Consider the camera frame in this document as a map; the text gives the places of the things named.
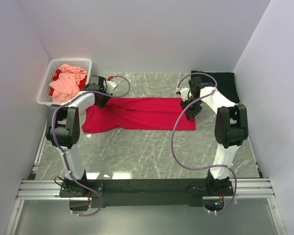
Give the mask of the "red t shirt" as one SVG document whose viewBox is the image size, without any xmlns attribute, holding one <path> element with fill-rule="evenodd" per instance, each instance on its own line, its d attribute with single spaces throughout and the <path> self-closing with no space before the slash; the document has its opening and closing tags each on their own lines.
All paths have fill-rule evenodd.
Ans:
<svg viewBox="0 0 294 235">
<path fill-rule="evenodd" d="M 61 70 L 57 69 L 55 73 L 56 73 L 56 76 L 54 76 L 52 78 L 52 81 L 56 81 L 59 79 L 59 75 L 61 73 Z M 78 85 L 80 90 L 86 86 L 86 80 L 87 80 L 87 75 L 85 75 L 84 79 L 80 80 L 79 85 Z M 53 96 L 53 92 L 54 92 L 54 88 L 51 87 L 49 95 Z"/>
<path fill-rule="evenodd" d="M 86 110 L 84 133 L 127 130 L 172 130 L 182 112 L 178 97 L 111 98 L 100 108 Z"/>
</svg>

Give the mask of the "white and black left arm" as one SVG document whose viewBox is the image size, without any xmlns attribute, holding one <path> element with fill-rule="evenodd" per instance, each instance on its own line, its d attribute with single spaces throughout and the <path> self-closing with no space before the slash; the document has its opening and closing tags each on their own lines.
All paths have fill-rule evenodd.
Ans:
<svg viewBox="0 0 294 235">
<path fill-rule="evenodd" d="M 80 138 L 79 114 L 96 105 L 103 108 L 113 95 L 117 83 L 102 76 L 92 76 L 89 84 L 76 96 L 49 107 L 46 139 L 56 147 L 65 168 L 62 189 L 78 197 L 93 193 L 86 170 L 80 161 L 77 143 Z"/>
</svg>

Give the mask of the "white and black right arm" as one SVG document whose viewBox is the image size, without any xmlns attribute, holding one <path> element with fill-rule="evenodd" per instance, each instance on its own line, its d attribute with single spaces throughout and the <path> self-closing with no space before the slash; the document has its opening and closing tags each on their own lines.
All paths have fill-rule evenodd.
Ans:
<svg viewBox="0 0 294 235">
<path fill-rule="evenodd" d="M 206 103 L 216 114 L 215 139 L 218 144 L 212 167 L 208 170 L 205 189 L 210 195 L 230 189 L 230 169 L 234 156 L 248 137 L 246 106 L 230 101 L 218 91 L 216 79 L 204 83 L 202 76 L 212 78 L 203 72 L 189 74 L 189 86 L 176 88 L 181 95 L 180 106 L 187 120 L 192 120 Z"/>
</svg>

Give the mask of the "pink t shirt in basket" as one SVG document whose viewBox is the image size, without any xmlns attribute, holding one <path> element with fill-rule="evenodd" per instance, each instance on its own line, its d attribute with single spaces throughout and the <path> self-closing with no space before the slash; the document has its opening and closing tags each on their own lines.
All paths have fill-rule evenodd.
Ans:
<svg viewBox="0 0 294 235">
<path fill-rule="evenodd" d="M 86 70 L 68 64 L 62 64 L 59 70 L 61 70 L 59 79 L 49 84 L 54 88 L 52 101 L 57 103 L 67 102 L 74 98 L 80 91 L 78 87 L 80 80 L 88 75 Z"/>
</svg>

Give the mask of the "folded black t shirt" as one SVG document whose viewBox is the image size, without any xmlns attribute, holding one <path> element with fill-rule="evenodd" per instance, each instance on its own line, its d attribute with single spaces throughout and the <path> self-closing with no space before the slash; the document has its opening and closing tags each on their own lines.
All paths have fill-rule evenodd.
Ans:
<svg viewBox="0 0 294 235">
<path fill-rule="evenodd" d="M 232 72 L 203 72 L 215 78 L 218 91 L 228 100 L 240 103 L 235 84 L 235 74 Z"/>
</svg>

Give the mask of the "red t shirt in basket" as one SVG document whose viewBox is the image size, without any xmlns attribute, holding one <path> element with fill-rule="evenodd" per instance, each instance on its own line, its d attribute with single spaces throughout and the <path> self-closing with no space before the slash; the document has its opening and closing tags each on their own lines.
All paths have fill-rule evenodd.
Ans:
<svg viewBox="0 0 294 235">
<path fill-rule="evenodd" d="M 59 75 L 61 73 L 61 70 L 57 69 L 55 73 L 56 73 L 56 76 L 54 76 L 52 78 L 52 81 L 56 81 L 59 79 Z M 87 80 L 87 75 L 85 75 L 84 79 L 80 80 L 79 85 L 78 85 L 80 90 L 86 86 L 86 80 Z M 53 96 L 53 92 L 54 92 L 54 88 L 51 87 L 49 95 Z"/>
</svg>

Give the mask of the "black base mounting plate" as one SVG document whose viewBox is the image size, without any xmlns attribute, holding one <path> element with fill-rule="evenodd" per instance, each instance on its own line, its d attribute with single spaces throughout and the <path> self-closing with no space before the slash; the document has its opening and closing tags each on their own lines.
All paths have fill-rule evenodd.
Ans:
<svg viewBox="0 0 294 235">
<path fill-rule="evenodd" d="M 116 206 L 164 206 L 188 205 L 202 207 L 205 197 L 233 196 L 234 185 L 229 179 L 117 179 L 88 180 L 86 186 L 95 190 L 90 193 L 74 182 L 63 183 L 59 196 L 72 200 L 91 198 L 91 207 L 100 203 Z"/>
</svg>

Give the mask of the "aluminium rail frame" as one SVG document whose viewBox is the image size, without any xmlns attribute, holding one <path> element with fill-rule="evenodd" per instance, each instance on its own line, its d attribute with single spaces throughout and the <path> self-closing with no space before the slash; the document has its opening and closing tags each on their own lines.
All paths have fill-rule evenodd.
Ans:
<svg viewBox="0 0 294 235">
<path fill-rule="evenodd" d="M 238 199 L 260 199 L 265 198 L 269 204 L 269 210 L 272 215 L 274 225 L 277 233 L 285 235 L 286 229 L 282 221 L 281 213 L 277 208 L 275 200 L 275 194 L 271 182 L 268 178 L 229 178 L 234 185 L 233 196 L 220 196 L 216 197 L 205 197 L 204 205 L 202 208 L 206 208 L 208 212 L 217 215 L 222 210 L 228 209 L 230 206 L 237 203 Z M 68 200 L 71 206 L 71 210 L 76 212 L 79 208 L 83 210 L 86 206 L 91 207 L 91 198 L 88 197 L 86 200 L 71 198 L 61 198 L 59 196 L 62 182 L 51 180 L 34 180 L 33 175 L 30 175 L 28 180 L 21 182 L 16 200 L 17 203 L 14 209 L 21 209 L 25 200 Z M 104 208 L 104 204 L 100 203 L 98 208 Z"/>
</svg>

